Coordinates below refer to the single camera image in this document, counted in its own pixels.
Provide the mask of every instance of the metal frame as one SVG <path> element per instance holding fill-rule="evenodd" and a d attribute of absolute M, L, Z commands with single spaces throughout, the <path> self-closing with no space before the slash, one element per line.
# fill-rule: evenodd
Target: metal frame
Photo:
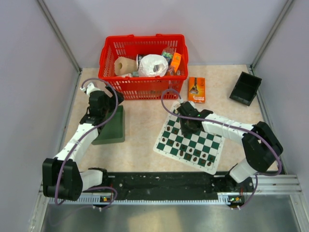
<path fill-rule="evenodd" d="M 63 148 L 63 145 L 64 145 L 64 140 L 65 140 L 65 137 L 67 135 L 67 128 L 68 128 L 70 118 L 71 118 L 71 114 L 72 114 L 72 111 L 73 111 L 75 96 L 76 96 L 77 91 L 79 90 L 78 84 L 79 84 L 79 81 L 81 80 L 81 77 L 82 77 L 82 72 L 79 72 L 78 77 L 76 78 L 76 81 L 74 83 L 74 85 L 75 85 L 74 90 L 70 93 L 70 96 L 71 96 L 70 105 L 68 107 L 67 112 L 65 113 L 66 120 L 64 122 L 64 125 L 62 126 L 63 133 L 61 135 L 61 139 L 58 141 L 58 146 L 57 146 L 58 151 L 61 151 L 62 148 Z"/>
<path fill-rule="evenodd" d="M 53 16 L 51 15 L 50 11 L 48 10 L 46 3 L 44 2 L 44 0 L 36 0 L 36 2 L 38 3 L 38 5 L 39 5 L 40 9 L 42 10 L 44 16 L 46 17 L 49 25 L 51 26 L 51 28 L 53 30 L 53 32 L 55 33 L 55 36 L 58 38 L 60 45 L 62 46 L 63 50 L 65 51 L 65 53 L 68 56 L 69 60 L 71 61 L 72 65 L 74 66 L 76 71 L 80 74 L 81 71 L 82 71 L 82 68 L 78 65 L 73 53 L 71 52 L 71 49 L 70 49 L 68 43 L 64 39 L 57 23 L 55 22 Z"/>
<path fill-rule="evenodd" d="M 269 45 L 269 42 L 272 40 L 273 36 L 275 35 L 277 29 L 279 28 L 279 26 L 281 25 L 281 23 L 283 22 L 284 18 L 286 17 L 287 13 L 291 10 L 293 3 L 295 2 L 295 0 L 287 0 L 282 11 L 280 12 L 275 24 L 272 26 L 270 32 L 268 33 L 268 36 L 266 37 L 266 39 L 264 40 L 261 48 L 259 49 L 256 57 L 254 58 L 251 67 L 255 68 L 256 65 L 258 64 L 258 62 L 260 61 L 262 55 L 264 54 L 266 48 Z"/>
<path fill-rule="evenodd" d="M 252 68 L 252 65 L 251 66 L 247 65 L 247 69 L 248 69 L 248 73 L 255 75 L 254 69 Z M 258 90 L 258 92 L 257 92 L 257 99 L 258 99 L 258 102 L 259 102 L 259 105 L 260 105 L 260 109 L 261 109 L 261 113 L 262 113 L 264 121 L 275 132 L 273 122 L 272 122 L 270 116 L 267 114 L 267 112 L 268 112 L 267 105 L 265 103 L 265 100 L 264 100 L 260 90 Z M 282 164 L 284 166 L 284 164 L 285 164 L 284 156 L 280 156 L 280 159 L 281 159 Z M 291 175 L 279 175 L 277 177 L 281 177 L 281 176 L 284 177 L 284 176 L 291 176 Z M 293 206 L 299 227 L 300 227 L 302 232 L 309 232 L 309 210 L 308 210 L 309 208 L 308 208 L 308 205 L 307 205 L 307 201 L 306 201 L 306 199 L 305 199 L 305 197 L 304 197 L 304 195 L 301 191 L 301 186 L 298 182 L 297 186 L 291 186 L 291 187 L 292 187 L 293 190 L 298 191 L 298 194 L 290 193 L 289 195 L 290 195 L 290 198 L 291 198 L 292 206 Z"/>
<path fill-rule="evenodd" d="M 215 177 L 224 177 L 224 175 L 216 175 Z M 255 186 L 255 176 L 251 176 L 253 185 Z M 296 175 L 278 175 L 278 176 L 259 176 L 258 187 L 255 195 L 301 195 L 302 190 Z M 157 205 L 171 205 L 171 204 L 229 204 L 228 196 L 239 195 L 238 192 L 219 192 L 217 200 L 192 200 L 192 201 L 145 201 L 145 200 L 122 200 L 114 201 L 113 204 L 130 204 L 130 205 L 144 205 L 144 204 L 157 204 Z M 66 201 L 64 204 L 97 204 L 104 205 L 107 203 L 100 202 L 101 197 L 110 197 L 111 193 L 82 193 L 80 198 L 73 201 Z M 54 198 L 49 199 L 49 204 L 55 204 Z"/>
<path fill-rule="evenodd" d="M 45 197 L 41 192 L 39 192 L 35 207 L 33 210 L 32 218 L 30 220 L 30 225 L 28 232 L 40 232 L 42 230 L 42 225 L 48 206 L 48 198 Z"/>

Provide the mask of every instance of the black tray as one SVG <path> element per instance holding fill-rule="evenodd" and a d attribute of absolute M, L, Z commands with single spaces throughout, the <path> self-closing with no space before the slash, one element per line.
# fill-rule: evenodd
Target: black tray
<path fill-rule="evenodd" d="M 231 93 L 230 99 L 250 105 L 256 96 L 261 81 L 262 79 L 259 77 L 242 72 Z"/>

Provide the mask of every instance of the toilet paper roll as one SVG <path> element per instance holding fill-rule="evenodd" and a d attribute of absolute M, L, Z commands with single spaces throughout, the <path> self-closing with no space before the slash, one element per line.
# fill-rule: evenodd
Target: toilet paper roll
<path fill-rule="evenodd" d="M 121 76 L 126 73 L 132 73 L 137 71 L 136 60 L 126 57 L 119 57 L 115 63 L 115 74 Z"/>
<path fill-rule="evenodd" d="M 161 55 L 147 55 L 140 60 L 139 75 L 164 76 L 169 68 L 166 59 Z"/>

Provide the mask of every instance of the orange box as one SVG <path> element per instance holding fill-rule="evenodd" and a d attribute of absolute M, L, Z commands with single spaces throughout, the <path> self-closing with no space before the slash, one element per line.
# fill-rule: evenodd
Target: orange box
<path fill-rule="evenodd" d="M 174 72 L 176 73 L 177 70 L 178 70 L 178 67 L 180 65 L 180 60 L 181 60 L 182 56 L 175 52 L 174 55 L 173 55 L 173 59 L 172 59 L 172 62 L 171 62 L 171 66 L 174 67 Z"/>
<path fill-rule="evenodd" d="M 189 77 L 188 101 L 205 103 L 206 81 L 203 77 Z"/>

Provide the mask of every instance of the small cardboard box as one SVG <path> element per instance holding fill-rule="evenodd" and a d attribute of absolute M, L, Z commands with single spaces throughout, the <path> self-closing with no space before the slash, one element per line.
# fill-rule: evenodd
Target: small cardboard box
<path fill-rule="evenodd" d="M 189 77 L 188 100 L 205 103 L 206 100 L 206 81 L 203 77 Z"/>

